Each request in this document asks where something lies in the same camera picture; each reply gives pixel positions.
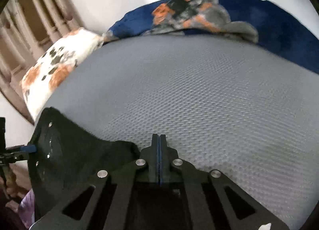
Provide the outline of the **grey mesh mattress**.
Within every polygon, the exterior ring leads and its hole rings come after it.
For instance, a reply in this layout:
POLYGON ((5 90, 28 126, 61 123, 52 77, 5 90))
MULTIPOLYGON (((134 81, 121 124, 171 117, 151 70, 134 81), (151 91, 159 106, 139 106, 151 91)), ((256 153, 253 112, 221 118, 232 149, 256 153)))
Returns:
POLYGON ((155 35, 93 52, 46 103, 93 135, 154 133, 299 229, 318 202, 318 74, 253 44, 155 35))

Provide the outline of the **white floral pillow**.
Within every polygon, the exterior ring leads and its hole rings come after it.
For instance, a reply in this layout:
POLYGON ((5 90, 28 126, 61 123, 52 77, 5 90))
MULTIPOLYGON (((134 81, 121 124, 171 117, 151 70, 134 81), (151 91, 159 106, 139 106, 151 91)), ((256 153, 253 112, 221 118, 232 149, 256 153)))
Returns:
POLYGON ((23 98, 33 120, 60 84, 103 43, 102 36, 79 28, 61 37, 37 60, 21 80, 23 98))

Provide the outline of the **black pants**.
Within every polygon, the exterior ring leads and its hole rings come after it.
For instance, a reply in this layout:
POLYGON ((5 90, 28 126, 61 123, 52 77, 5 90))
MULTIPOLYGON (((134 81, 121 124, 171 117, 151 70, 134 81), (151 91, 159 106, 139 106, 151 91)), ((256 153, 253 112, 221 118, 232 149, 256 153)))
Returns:
MULTIPOLYGON (((99 139, 54 108, 43 110, 30 142, 37 148, 37 164, 29 167, 35 222, 77 185, 88 183, 99 171, 119 170, 138 160, 142 151, 132 142, 99 139)), ((186 227, 183 218, 180 187, 159 184, 157 216, 141 216, 127 229, 179 229, 186 227)))

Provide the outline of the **purple jacket sleeve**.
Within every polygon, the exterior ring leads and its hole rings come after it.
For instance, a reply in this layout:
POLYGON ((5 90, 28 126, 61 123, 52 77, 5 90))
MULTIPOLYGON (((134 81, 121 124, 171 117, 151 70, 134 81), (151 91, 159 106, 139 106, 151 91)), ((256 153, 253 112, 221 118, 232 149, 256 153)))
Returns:
POLYGON ((18 207, 18 215, 26 229, 35 223, 35 195, 31 189, 18 207))

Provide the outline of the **brown patterned curtain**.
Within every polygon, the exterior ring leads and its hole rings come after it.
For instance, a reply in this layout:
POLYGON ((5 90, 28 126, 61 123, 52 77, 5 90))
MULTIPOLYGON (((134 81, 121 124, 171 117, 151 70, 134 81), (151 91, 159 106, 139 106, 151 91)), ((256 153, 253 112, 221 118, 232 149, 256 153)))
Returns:
POLYGON ((71 0, 1 0, 1 94, 28 122, 22 77, 53 43, 81 26, 71 0))

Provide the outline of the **navy floral blanket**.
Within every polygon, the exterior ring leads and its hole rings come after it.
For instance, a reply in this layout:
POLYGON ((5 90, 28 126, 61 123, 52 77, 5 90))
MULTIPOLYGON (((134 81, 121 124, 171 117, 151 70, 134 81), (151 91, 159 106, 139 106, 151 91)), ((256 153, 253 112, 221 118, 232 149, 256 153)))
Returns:
POLYGON ((112 42, 161 34, 213 34, 248 41, 318 73, 318 38, 269 1, 159 0, 126 13, 103 36, 112 42))

